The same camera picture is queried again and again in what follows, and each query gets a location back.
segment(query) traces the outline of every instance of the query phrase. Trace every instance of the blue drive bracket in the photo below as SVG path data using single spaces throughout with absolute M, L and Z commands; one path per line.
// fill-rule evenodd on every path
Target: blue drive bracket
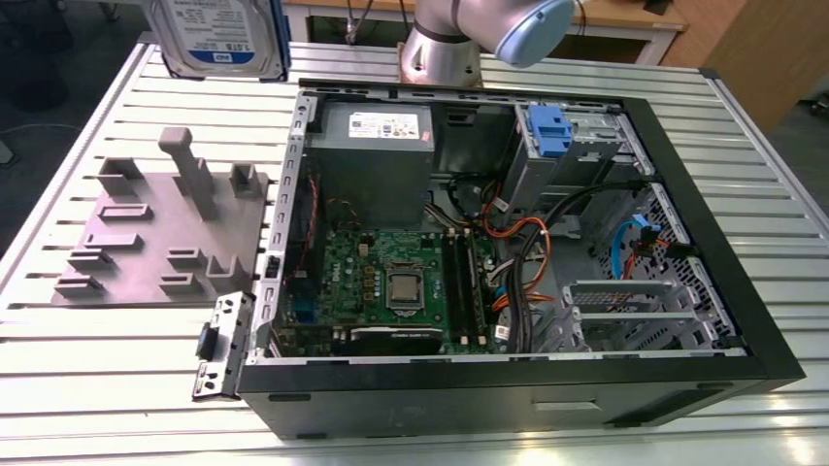
M 573 124 L 557 105 L 531 105 L 529 122 L 538 142 L 539 156 L 558 158 L 573 144 Z

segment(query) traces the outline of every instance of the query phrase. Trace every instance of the power supply label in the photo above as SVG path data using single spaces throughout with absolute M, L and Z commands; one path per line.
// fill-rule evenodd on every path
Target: power supply label
M 351 114 L 349 137 L 374 139 L 419 139 L 415 114 Z
M 256 53 L 239 0 L 167 0 L 186 50 L 204 63 L 247 63 Z

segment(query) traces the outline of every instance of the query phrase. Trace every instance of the cpu socket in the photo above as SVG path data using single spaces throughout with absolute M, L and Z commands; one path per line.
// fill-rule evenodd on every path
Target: cpu socket
M 387 269 L 386 308 L 401 317 L 411 317 L 425 307 L 423 274 L 419 269 Z

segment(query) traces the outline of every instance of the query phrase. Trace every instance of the workbench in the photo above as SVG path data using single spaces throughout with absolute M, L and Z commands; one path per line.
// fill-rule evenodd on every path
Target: workbench
M 0 457 L 268 466 L 829 463 L 829 223 L 726 88 L 697 70 L 546 60 L 517 71 L 483 58 L 486 87 L 650 101 L 808 374 L 772 394 L 657 428 L 280 441 L 242 402 L 191 402 L 210 306 L 51 307 L 102 192 L 104 157 L 135 157 L 146 173 L 172 171 L 156 139 L 164 126 L 187 125 L 212 173 L 246 161 L 275 180 L 297 80 L 398 77 L 389 49 L 294 44 L 293 58 L 290 83 L 199 83 L 167 77 L 155 45 L 132 50 L 0 261 Z
M 405 0 L 407 21 L 415 21 L 415 0 Z M 359 18 L 366 0 L 351 0 L 354 17 Z M 629 0 L 585 1 L 586 27 L 581 30 L 582 11 L 577 8 L 569 35 L 585 34 L 592 37 L 633 39 L 645 46 L 636 63 L 658 65 L 662 61 L 677 33 L 685 30 L 685 19 L 674 7 L 662 16 L 642 10 L 644 2 Z M 309 20 L 311 17 L 349 17 L 346 0 L 283 0 L 283 10 L 290 25 L 291 39 L 309 42 Z M 403 21 L 398 0 L 375 0 L 367 19 L 378 21 Z

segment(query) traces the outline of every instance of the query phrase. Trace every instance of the ram slot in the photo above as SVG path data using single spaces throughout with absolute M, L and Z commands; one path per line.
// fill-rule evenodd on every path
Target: ram slot
M 466 238 L 458 236 L 455 238 L 454 244 L 455 250 L 455 264 L 457 264 L 457 282 L 458 282 L 458 294 L 459 294 L 459 304 L 463 319 L 463 328 L 466 330 L 465 335 L 471 337 L 478 333 L 478 319 L 475 317 L 475 298 L 474 298 L 474 283 L 475 278 L 474 275 L 477 271 L 471 269 L 471 259 L 469 256 L 469 242 Z
M 466 254 L 469 255 L 469 268 L 471 271 L 469 276 L 471 279 L 473 300 L 474 300 L 473 307 L 471 307 L 470 329 L 473 333 L 478 335 L 478 339 L 475 340 L 481 341 L 481 339 L 483 338 L 481 334 L 481 329 L 486 322 L 486 319 L 483 316 L 483 294 L 482 294 L 483 289 L 482 289 L 482 284 L 481 284 L 483 282 L 483 279 L 481 277 L 482 272 L 478 268 L 479 267 L 478 248 L 475 246 L 475 237 L 473 236 L 471 232 L 467 232 L 465 236 L 466 236 L 466 241 L 467 241 Z
M 455 259 L 455 240 L 457 237 L 445 235 L 441 240 L 441 250 L 443 255 L 443 289 L 446 290 L 446 304 L 450 310 L 450 329 L 453 341 L 459 342 L 467 338 L 466 318 L 461 303 L 461 286 L 458 280 L 458 260 Z

